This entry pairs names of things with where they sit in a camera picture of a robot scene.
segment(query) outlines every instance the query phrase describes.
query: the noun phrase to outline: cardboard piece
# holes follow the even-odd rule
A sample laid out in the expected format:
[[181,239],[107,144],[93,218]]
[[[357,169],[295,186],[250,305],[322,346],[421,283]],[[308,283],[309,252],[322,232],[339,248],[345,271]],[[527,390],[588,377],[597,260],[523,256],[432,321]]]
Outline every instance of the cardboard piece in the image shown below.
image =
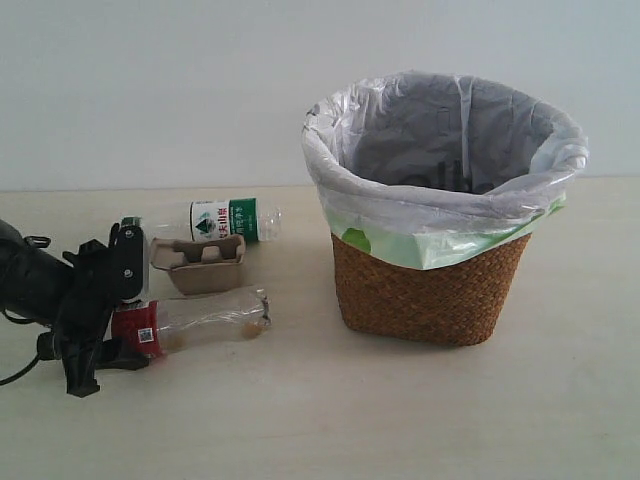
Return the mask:
[[219,293],[242,286],[246,244],[242,235],[188,242],[154,239],[151,265],[165,270],[183,295]]

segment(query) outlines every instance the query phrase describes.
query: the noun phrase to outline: red bottle label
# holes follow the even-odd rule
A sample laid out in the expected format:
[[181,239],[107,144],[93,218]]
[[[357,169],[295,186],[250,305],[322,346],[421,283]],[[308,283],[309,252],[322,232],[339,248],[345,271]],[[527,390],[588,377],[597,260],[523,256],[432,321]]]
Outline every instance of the red bottle label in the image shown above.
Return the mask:
[[163,353],[158,341],[157,308],[157,301],[136,302],[118,307],[111,317],[111,336],[124,338],[147,357],[161,357]]

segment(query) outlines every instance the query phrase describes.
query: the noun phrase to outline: trash can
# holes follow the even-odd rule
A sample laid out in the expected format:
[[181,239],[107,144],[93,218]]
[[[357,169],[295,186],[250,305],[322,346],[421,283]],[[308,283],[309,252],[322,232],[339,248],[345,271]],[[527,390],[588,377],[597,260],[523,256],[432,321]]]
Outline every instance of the trash can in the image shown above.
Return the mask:
[[460,346],[492,335],[532,232],[589,156],[581,128],[547,103],[414,71],[317,103],[302,147],[345,324]]

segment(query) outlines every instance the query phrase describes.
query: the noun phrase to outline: small bottle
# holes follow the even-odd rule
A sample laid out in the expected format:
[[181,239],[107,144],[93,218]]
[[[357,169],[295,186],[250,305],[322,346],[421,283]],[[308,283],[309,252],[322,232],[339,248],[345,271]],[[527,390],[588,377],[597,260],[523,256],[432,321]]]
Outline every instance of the small bottle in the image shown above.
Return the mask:
[[113,313],[111,336],[158,358],[206,343],[250,340],[270,326],[264,290],[243,287],[207,297],[122,305]]
[[276,240],[281,230],[279,208],[256,198],[176,202],[122,219],[139,224],[149,241],[154,238],[204,242],[228,235],[247,243]]

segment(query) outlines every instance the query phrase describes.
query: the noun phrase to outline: garbage bag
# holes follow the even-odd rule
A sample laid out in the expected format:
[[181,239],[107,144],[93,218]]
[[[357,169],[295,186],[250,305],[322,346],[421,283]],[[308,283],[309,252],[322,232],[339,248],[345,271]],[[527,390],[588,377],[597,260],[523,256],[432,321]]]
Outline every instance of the garbage bag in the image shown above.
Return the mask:
[[474,76],[365,79],[308,112],[302,147],[331,232],[432,269],[531,233],[563,207],[587,138],[567,114]]

